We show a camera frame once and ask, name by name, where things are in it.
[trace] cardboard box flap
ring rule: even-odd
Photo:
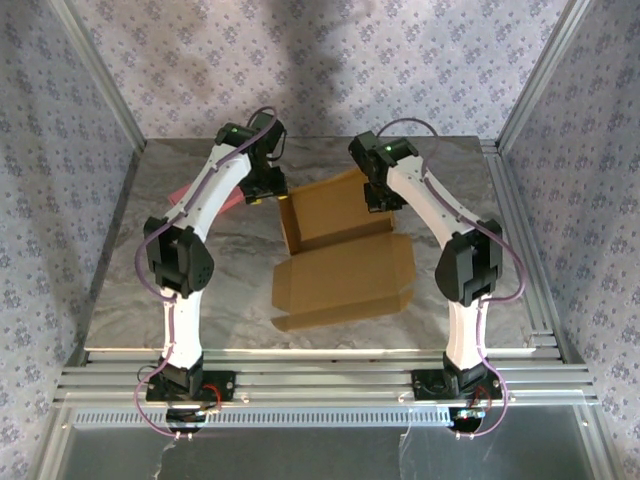
[[[289,253],[393,231],[392,212],[369,213],[358,169],[292,190],[279,201]]]
[[[348,321],[397,313],[407,308],[412,297],[413,290],[406,289],[400,294],[369,302],[352,303],[297,315],[286,315],[274,318],[271,322],[281,332],[336,325]]]
[[[313,312],[325,312],[318,313],[325,318],[332,309],[335,316],[337,307],[348,317],[358,311],[357,318],[378,316],[390,313],[388,302],[380,301],[397,297],[414,279],[411,239],[394,233],[372,235],[304,252],[276,266],[273,305],[310,319]]]

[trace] purple cable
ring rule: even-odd
[[[436,188],[430,182],[429,178],[427,177],[427,170],[429,168],[429,160],[431,158],[433,158],[433,156],[436,154],[436,152],[438,151],[438,148],[440,146],[440,136],[436,132],[435,128],[433,128],[428,122],[425,122],[424,120],[420,120],[419,118],[406,117],[406,118],[399,118],[397,120],[393,120],[393,121],[387,123],[378,132],[377,136],[380,137],[380,135],[382,135],[382,133],[386,129],[388,129],[392,125],[395,125],[396,123],[400,123],[400,122],[418,123],[418,124],[426,127],[427,129],[429,129],[429,131],[433,134],[433,136],[436,139],[435,148],[429,153],[428,156],[426,156],[424,158],[424,160],[422,162],[422,168],[421,168],[421,170],[422,170],[422,172],[421,172],[422,181],[424,182],[424,184],[427,187],[427,189],[429,190],[429,192],[436,198],[436,200],[438,200],[438,202],[442,205],[442,207],[444,207],[445,210],[447,210],[450,214],[452,214],[454,217],[456,217],[456,219],[458,219],[458,220],[466,223],[467,225],[475,228],[480,233],[486,235],[491,240],[493,240],[498,245],[500,245],[503,249],[505,249],[507,251],[507,253],[513,259],[513,263],[516,265],[516,272],[517,272],[517,275],[518,275],[519,285],[518,285],[518,289],[512,295],[508,295],[506,297],[489,298],[489,299],[486,299],[486,300],[480,300],[478,302],[478,315],[476,317],[476,346],[478,348],[478,353],[480,354],[480,359],[482,360],[483,365],[485,367],[487,367],[488,370],[493,372],[496,375],[496,377],[498,378],[498,381],[500,382],[500,387],[502,388],[503,406],[502,406],[502,411],[500,412],[500,417],[498,418],[496,423],[493,424],[490,428],[488,428],[486,430],[483,430],[482,432],[479,432],[479,433],[462,433],[462,432],[458,432],[458,433],[460,433],[461,435],[464,435],[464,436],[471,437],[471,438],[473,438],[473,437],[481,437],[482,435],[486,435],[488,433],[491,433],[493,430],[495,430],[498,427],[498,425],[500,425],[500,423],[502,423],[502,420],[504,419],[504,417],[505,417],[505,415],[507,413],[508,399],[509,399],[509,389],[507,387],[507,382],[505,382],[504,377],[500,374],[500,372],[498,372],[498,370],[495,367],[493,367],[493,365],[491,365],[489,363],[489,361],[486,358],[486,352],[484,351],[484,346],[482,345],[482,343],[483,343],[482,342],[482,329],[484,328],[483,316],[482,316],[482,307],[484,306],[485,303],[486,304],[508,303],[508,302],[513,302],[513,301],[517,300],[518,298],[520,298],[522,296],[522,294],[524,293],[524,290],[525,290],[526,285],[527,285],[527,269],[526,269],[524,263],[522,262],[522,260],[520,259],[520,256],[511,247],[511,245],[509,245],[499,235],[496,235],[495,233],[489,231],[488,229],[486,229],[482,225],[478,224],[474,220],[462,215],[453,205],[451,205],[449,202],[447,202],[447,200],[445,198],[443,198],[442,195],[440,195],[440,193],[436,190]]]
[[[158,297],[160,300],[162,300],[163,302],[169,302],[171,305],[169,308],[169,348],[167,349],[167,356],[164,358],[162,363],[158,365],[157,368],[149,372],[140,382],[138,382],[138,385],[136,385],[136,388],[133,393],[133,402],[136,406],[136,409],[138,410],[138,413],[142,416],[142,419],[147,423],[147,425],[149,425],[149,427],[151,427],[155,432],[167,437],[175,437],[176,435],[170,432],[164,431],[163,429],[161,429],[151,421],[151,419],[142,411],[142,407],[140,407],[140,400],[138,399],[138,396],[140,395],[142,386],[145,383],[148,383],[151,377],[153,377],[154,375],[157,375],[158,373],[162,372],[162,370],[164,370],[164,368],[169,363],[169,359],[171,358],[171,355],[173,354],[173,346],[175,341],[174,305],[176,303],[177,294],[173,295],[172,297],[165,297],[164,295],[162,295],[162,293],[156,290],[156,288],[153,285],[151,285],[149,281],[147,281],[147,279],[144,276],[144,271],[142,268],[142,258],[144,253],[146,252],[147,246],[152,241],[154,241],[156,238],[158,238],[160,235],[166,232],[169,228],[171,228],[178,220],[189,216],[189,211],[191,210],[191,207],[195,204],[196,200],[200,197],[203,190],[209,183],[209,180],[211,180],[211,177],[219,170],[219,168],[223,166],[225,163],[232,160],[234,157],[236,157],[240,152],[242,152],[246,148],[256,143],[262,137],[264,137],[269,132],[269,130],[271,130],[271,128],[276,124],[276,121],[278,120],[278,111],[276,110],[275,107],[259,108],[253,113],[251,118],[252,119],[255,118],[259,113],[264,112],[265,110],[271,110],[273,112],[273,117],[271,118],[269,123],[263,129],[261,129],[258,133],[256,133],[253,137],[251,137],[249,140],[246,140],[239,147],[235,148],[234,150],[226,154],[224,157],[222,157],[220,160],[218,160],[216,164],[207,171],[202,181],[197,186],[196,190],[193,192],[193,195],[185,204],[182,212],[178,213],[175,217],[168,220],[159,229],[152,232],[148,237],[146,237],[142,241],[142,243],[136,249],[134,265],[135,265],[136,274],[138,275],[138,279],[140,280],[140,283],[142,283],[142,286],[144,286],[147,290],[149,290],[153,295]]]

